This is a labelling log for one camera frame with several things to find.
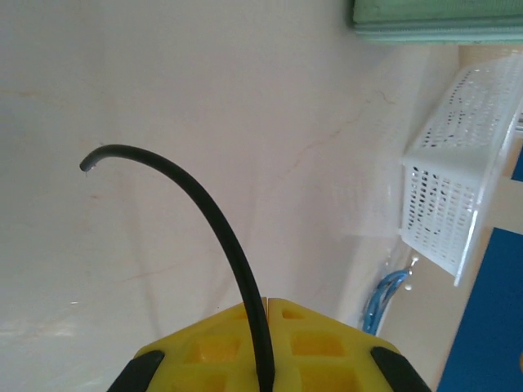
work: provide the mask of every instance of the blue cable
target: blue cable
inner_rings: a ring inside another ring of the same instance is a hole
[[[409,269],[400,269],[391,272],[383,278],[380,283],[378,283],[374,289],[373,295],[370,297],[369,303],[367,304],[363,327],[361,328],[364,332],[371,335],[376,335],[376,333],[378,333],[378,327],[389,300],[409,275]]]

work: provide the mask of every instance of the white plastic basket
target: white plastic basket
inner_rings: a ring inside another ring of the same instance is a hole
[[[402,239],[458,285],[521,113],[523,56],[461,71],[404,156]]]

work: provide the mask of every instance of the white tiled surface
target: white tiled surface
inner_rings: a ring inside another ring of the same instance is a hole
[[[239,301],[175,185],[116,159],[79,171],[100,144],[198,178],[264,295],[357,320],[396,241],[399,158],[458,54],[360,42],[343,3],[3,2],[0,390],[104,390]]]

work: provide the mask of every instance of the black cable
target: black cable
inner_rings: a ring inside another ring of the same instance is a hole
[[[239,292],[244,300],[248,324],[253,339],[254,357],[260,392],[271,392],[275,379],[275,360],[270,342],[269,324],[260,292],[254,280],[244,251],[220,208],[203,186],[188,172],[168,159],[146,149],[129,145],[104,145],[92,151],[80,163],[83,172],[89,172],[101,159],[117,157],[130,159],[161,172],[176,182],[196,203],[211,225],[235,275]]]

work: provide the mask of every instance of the green towel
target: green towel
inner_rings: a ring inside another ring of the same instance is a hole
[[[362,37],[389,43],[522,43],[523,0],[355,0]]]

